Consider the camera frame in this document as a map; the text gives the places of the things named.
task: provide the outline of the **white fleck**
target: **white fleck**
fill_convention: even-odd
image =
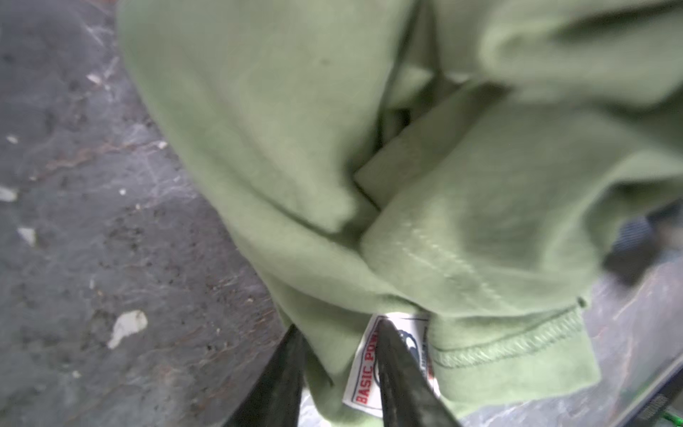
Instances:
[[[17,190],[0,185],[0,202],[13,202],[18,194]]]
[[[141,310],[133,310],[125,312],[116,319],[114,323],[114,330],[111,333],[111,339],[107,343],[107,347],[111,350],[121,344],[121,340],[129,335],[138,333],[147,327],[147,316]]]
[[[95,83],[97,86],[102,84],[102,77],[98,76],[97,74],[88,74],[85,76],[85,78],[90,80],[92,83]]]
[[[26,241],[31,246],[36,245],[36,231],[33,228],[19,227],[16,229],[22,239]]]

